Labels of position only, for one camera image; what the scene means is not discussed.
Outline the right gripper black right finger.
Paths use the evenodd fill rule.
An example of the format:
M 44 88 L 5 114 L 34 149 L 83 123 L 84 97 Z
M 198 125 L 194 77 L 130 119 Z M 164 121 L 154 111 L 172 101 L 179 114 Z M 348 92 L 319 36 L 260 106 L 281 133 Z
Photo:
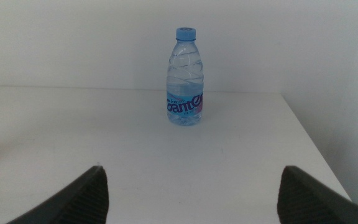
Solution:
M 358 205 L 297 166 L 286 166 L 278 192 L 280 223 L 358 223 Z

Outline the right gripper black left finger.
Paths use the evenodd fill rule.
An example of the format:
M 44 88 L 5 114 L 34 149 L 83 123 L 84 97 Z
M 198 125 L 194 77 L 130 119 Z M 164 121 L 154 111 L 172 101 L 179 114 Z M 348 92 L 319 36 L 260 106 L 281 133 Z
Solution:
M 93 166 L 61 191 L 11 223 L 106 223 L 108 179 L 102 166 Z

